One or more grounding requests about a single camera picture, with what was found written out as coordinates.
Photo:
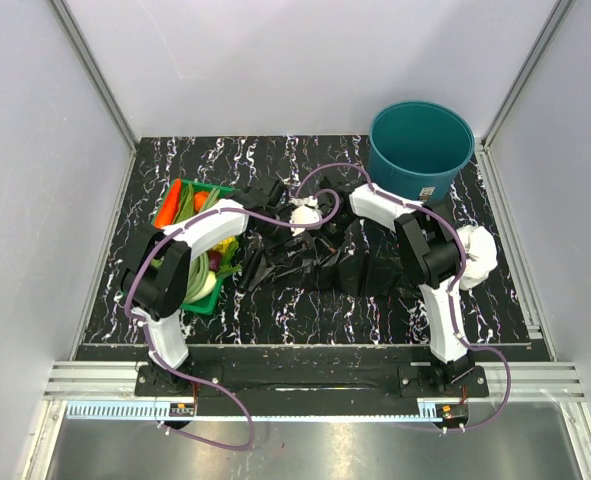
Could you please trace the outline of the black trash bag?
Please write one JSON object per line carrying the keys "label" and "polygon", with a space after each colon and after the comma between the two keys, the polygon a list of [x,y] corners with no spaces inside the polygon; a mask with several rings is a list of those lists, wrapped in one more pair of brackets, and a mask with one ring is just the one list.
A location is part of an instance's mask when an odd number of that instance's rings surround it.
{"label": "black trash bag", "polygon": [[420,289],[404,271],[399,256],[382,252],[353,220],[297,235],[256,221],[258,243],[244,258],[238,288],[250,292],[263,285],[332,292],[352,297],[419,299]]}

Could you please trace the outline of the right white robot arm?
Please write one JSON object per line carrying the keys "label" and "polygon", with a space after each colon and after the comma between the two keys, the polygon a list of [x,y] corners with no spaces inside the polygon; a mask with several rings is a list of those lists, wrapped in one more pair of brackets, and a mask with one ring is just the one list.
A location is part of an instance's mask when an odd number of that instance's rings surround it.
{"label": "right white robot arm", "polygon": [[455,394],[475,368],[460,306],[467,259],[459,232],[437,209],[368,179],[346,183],[324,176],[319,185],[339,196],[336,220],[363,218],[395,233],[403,272],[421,292],[429,321],[431,363],[420,377],[441,395]]}

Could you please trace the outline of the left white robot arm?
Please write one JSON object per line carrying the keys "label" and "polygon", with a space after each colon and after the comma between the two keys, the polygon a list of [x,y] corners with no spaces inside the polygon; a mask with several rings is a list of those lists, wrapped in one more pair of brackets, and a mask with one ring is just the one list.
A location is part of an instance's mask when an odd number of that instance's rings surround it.
{"label": "left white robot arm", "polygon": [[197,205],[198,192],[182,184],[166,196],[153,224],[136,229],[126,246],[119,285],[125,314],[143,328],[149,357],[160,369],[157,383],[168,394],[188,390],[192,372],[183,365],[188,347],[180,327],[181,306],[199,295],[208,281],[208,254],[228,239],[237,239],[252,223],[286,231],[277,208],[285,185],[267,178],[242,190],[213,187]]}

